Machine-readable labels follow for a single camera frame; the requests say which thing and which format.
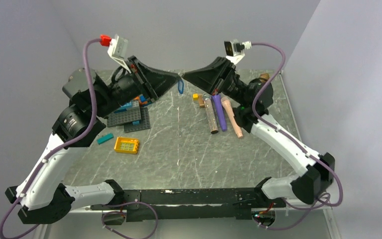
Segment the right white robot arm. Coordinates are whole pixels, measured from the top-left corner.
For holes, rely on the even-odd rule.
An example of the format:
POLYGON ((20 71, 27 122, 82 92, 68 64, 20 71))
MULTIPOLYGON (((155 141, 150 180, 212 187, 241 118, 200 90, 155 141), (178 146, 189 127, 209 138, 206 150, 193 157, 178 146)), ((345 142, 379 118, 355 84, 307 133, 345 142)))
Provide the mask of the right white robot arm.
POLYGON ((268 111, 274 102, 272 85, 262 78, 241 81, 235 65, 225 57, 184 73, 183 79, 212 96, 222 93, 239 103, 233 108, 236 123, 266 142, 294 169, 294 175, 268 177, 255 187, 254 199, 259 206, 266 207, 278 198, 298 198, 305 204, 320 199, 333 182, 328 168, 334 168, 335 159, 303 145, 274 119, 268 111))

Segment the orange lego window piece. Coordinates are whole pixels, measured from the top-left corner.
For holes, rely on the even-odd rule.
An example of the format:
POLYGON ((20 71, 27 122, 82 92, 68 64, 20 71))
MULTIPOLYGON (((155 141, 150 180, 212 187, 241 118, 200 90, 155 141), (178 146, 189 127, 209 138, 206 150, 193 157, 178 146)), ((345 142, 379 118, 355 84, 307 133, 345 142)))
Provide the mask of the orange lego window piece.
POLYGON ((136 138, 117 137, 114 151, 117 153, 137 154, 140 141, 136 138))

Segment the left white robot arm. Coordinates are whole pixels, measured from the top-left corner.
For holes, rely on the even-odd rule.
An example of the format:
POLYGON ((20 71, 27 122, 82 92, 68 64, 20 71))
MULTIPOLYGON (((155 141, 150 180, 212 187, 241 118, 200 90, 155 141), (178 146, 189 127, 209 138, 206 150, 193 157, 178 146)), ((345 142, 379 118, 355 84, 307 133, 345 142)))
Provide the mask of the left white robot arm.
POLYGON ((112 179, 80 187, 64 185, 62 180, 105 129, 102 118, 140 95, 154 102, 180 80, 179 75, 148 67, 136 57, 130 57, 127 65, 132 71, 110 84, 86 65, 63 86, 69 105, 53 124, 45 150, 25 181, 5 192, 13 206, 20 205, 17 215, 23 224, 52 224, 85 206, 122 205, 124 191, 112 179))

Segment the blue key tag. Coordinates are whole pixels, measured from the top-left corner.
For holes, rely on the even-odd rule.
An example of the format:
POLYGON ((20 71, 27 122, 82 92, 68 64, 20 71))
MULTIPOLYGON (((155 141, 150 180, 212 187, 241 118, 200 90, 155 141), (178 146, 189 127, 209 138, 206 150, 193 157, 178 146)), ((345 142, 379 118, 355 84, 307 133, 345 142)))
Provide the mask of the blue key tag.
POLYGON ((182 79, 178 80, 178 92, 180 95, 184 93, 184 81, 182 79))

